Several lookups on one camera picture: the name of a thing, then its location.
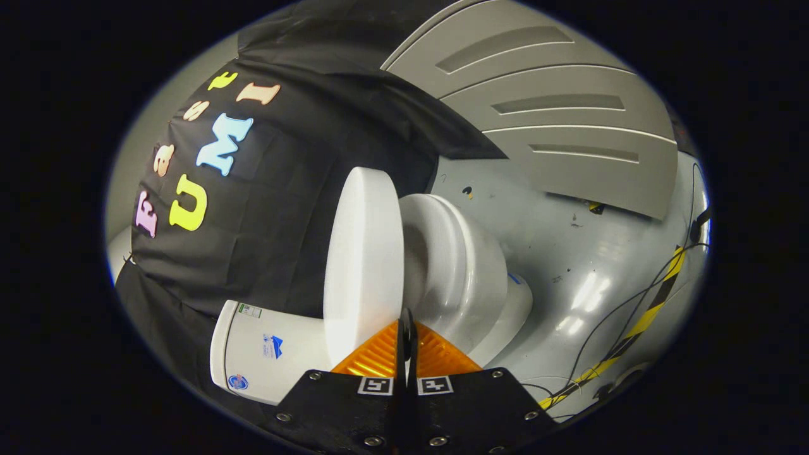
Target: gray metal surface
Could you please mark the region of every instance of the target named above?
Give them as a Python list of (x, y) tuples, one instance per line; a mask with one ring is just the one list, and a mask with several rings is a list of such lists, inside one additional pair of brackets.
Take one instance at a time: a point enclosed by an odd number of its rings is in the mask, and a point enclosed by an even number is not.
[(543, 191), (662, 219), (677, 169), (671, 140), (609, 126), (539, 125), (484, 134)]
[(383, 68), (466, 118), (538, 190), (657, 219), (668, 212), (677, 148), (663, 100), (617, 57), (539, 11), (457, 2)]
[(428, 23), (435, 25), (411, 45), (409, 40), (403, 43), (386, 69), (439, 99), (480, 81), (541, 66), (629, 70), (574, 29), (511, 0), (477, 3)]
[(674, 140), (659, 96), (634, 73), (555, 66), (504, 75), (442, 101), (481, 131), (526, 125), (603, 125)]
[[(694, 159), (679, 152), (670, 211), (650, 219), (607, 206), (591, 213), (586, 202), (537, 191), (508, 159), (441, 158), (433, 193), (456, 204), (501, 242), (509, 270), (521, 274), (534, 295), (531, 314), (515, 339), (487, 368), (508, 368), (521, 382), (562, 389), (585, 338), (604, 316), (649, 286), (687, 232), (693, 200), (696, 218), (708, 204)], [(692, 181), (694, 195), (692, 198)], [(462, 190), (472, 187), (472, 198)], [(701, 241), (708, 242), (709, 223)], [(595, 391), (632, 367), (654, 362), (685, 323), (705, 267), (705, 247), (690, 249), (668, 301), (651, 327), (619, 360), (582, 390), (549, 410), (571, 415), (595, 402)], [(643, 314), (653, 288), (629, 327)], [(586, 345), (574, 379), (595, 366), (619, 336), (637, 298), (607, 319)], [(548, 394), (527, 388), (537, 401)]]

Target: blue logo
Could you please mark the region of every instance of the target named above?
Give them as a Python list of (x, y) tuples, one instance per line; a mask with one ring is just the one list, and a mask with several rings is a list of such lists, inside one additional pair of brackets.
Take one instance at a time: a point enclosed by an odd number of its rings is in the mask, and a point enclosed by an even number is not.
[(273, 336), (265, 335), (264, 350), (263, 350), (264, 357), (269, 357), (271, 359), (277, 359), (278, 357), (281, 357), (281, 354), (283, 354), (281, 352), (281, 343), (283, 342), (284, 340), (274, 335)]
[(237, 390), (244, 390), (248, 387), (248, 380), (244, 379), (244, 376), (240, 374), (227, 378), (227, 383)]

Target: sticker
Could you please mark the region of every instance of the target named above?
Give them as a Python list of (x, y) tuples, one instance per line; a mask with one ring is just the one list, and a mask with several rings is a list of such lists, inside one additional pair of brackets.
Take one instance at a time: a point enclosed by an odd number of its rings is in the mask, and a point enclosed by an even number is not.
[(135, 226), (140, 226), (149, 232), (149, 236), (155, 238), (157, 228), (157, 214), (155, 208), (146, 200), (149, 194), (141, 191), (138, 197), (138, 210), (135, 212)]
[(186, 231), (196, 231), (205, 219), (205, 209), (208, 207), (208, 193), (201, 185), (190, 181), (186, 174), (180, 176), (177, 181), (177, 194), (190, 194), (197, 200), (197, 206), (193, 211), (185, 210), (180, 203), (175, 200), (172, 208), (168, 211), (168, 223), (174, 226), (179, 224)]
[(453, 393), (449, 376), (418, 378), (419, 395), (441, 395), (443, 393)]
[(233, 82), (233, 79), (239, 75), (239, 73), (233, 73), (230, 76), (230, 71), (225, 71), (221, 75), (214, 78), (214, 80), (210, 81), (210, 85), (208, 86), (208, 90), (212, 88), (225, 88)]
[(262, 87), (254, 83), (249, 83), (244, 86), (242, 91), (236, 96), (236, 101), (256, 100), (261, 102), (261, 105), (266, 106), (275, 98), (279, 90), (281, 90), (281, 86), (277, 84), (272, 87)]
[(360, 395), (393, 395), (393, 378), (363, 376), (357, 393)]
[(240, 304), (239, 313), (246, 314), (252, 317), (261, 317), (261, 308), (252, 307), (250, 305)]
[(227, 383), (237, 390), (245, 390), (248, 387), (248, 380), (240, 374), (227, 378)]
[[(261, 315), (260, 308), (254, 308), (254, 309), (258, 309), (259, 310), (258, 313), (259, 313), (259, 315)], [(281, 343), (283, 343), (283, 342), (284, 342), (284, 340), (280, 339), (279, 337), (276, 337), (275, 335), (267, 335), (267, 334), (265, 334), (264, 335), (264, 347), (262, 349), (262, 354), (264, 355), (264, 357), (267, 357), (267, 358), (270, 358), (270, 359), (277, 359), (278, 357), (281, 357), (281, 354), (282, 354), (282, 352), (281, 352)]]
[(207, 164), (219, 169), (223, 177), (227, 176), (233, 166), (233, 157), (225, 156), (239, 150), (236, 142), (242, 142), (247, 137), (253, 119), (240, 120), (230, 118), (224, 113), (219, 114), (214, 126), (211, 128), (216, 136), (216, 142), (203, 146), (197, 154), (197, 166)]
[(183, 114), (183, 120), (195, 121), (210, 106), (210, 101), (197, 101)]
[(155, 165), (153, 166), (155, 172), (159, 176), (165, 176), (168, 170), (168, 162), (172, 160), (174, 155), (174, 144), (168, 146), (160, 146), (155, 155)]

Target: yellow letter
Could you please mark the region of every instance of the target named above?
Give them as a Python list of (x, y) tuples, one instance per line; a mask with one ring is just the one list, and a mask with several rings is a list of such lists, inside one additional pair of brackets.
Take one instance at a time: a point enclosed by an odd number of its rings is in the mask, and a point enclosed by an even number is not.
[(205, 209), (208, 207), (208, 194), (205, 192), (205, 188), (190, 181), (185, 174), (180, 176), (180, 181), (177, 182), (177, 194), (182, 193), (194, 196), (197, 200), (197, 206), (194, 211), (188, 211), (181, 207), (178, 201), (172, 202), (172, 209), (168, 212), (168, 223), (172, 226), (179, 224), (181, 228), (187, 231), (196, 231), (202, 224), (202, 219), (205, 218)]
[(228, 84), (233, 82), (233, 79), (236, 79), (236, 76), (239, 75), (239, 73), (233, 73), (230, 76), (228, 76), (229, 73), (230, 73), (230, 71), (225, 71), (221, 75), (215, 77), (214, 80), (210, 81), (210, 85), (208, 86), (208, 90), (210, 90), (211, 88), (224, 88), (224, 87), (227, 87)]
[(281, 90), (281, 86), (277, 84), (272, 87), (262, 87), (249, 83), (242, 89), (239, 95), (236, 96), (236, 101), (256, 100), (260, 101), (263, 105), (267, 105), (267, 103), (273, 100), (279, 90)]

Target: label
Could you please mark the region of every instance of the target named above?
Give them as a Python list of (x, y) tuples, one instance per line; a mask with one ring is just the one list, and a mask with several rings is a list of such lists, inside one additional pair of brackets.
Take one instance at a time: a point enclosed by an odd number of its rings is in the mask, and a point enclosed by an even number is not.
[(449, 376), (434, 376), (418, 378), (419, 395), (441, 395), (453, 393), (452, 382)]
[(248, 380), (240, 374), (227, 378), (227, 383), (237, 390), (245, 390), (248, 387)]
[(281, 343), (284, 340), (276, 337), (275, 335), (264, 335), (264, 346), (262, 347), (262, 354), (268, 359), (277, 359), (281, 357)]
[(256, 308), (245, 304), (239, 304), (239, 313), (246, 314), (252, 317), (261, 317), (261, 308)]
[(393, 395), (393, 378), (392, 377), (368, 377), (363, 376), (359, 382), (359, 390), (357, 393), (361, 395)]

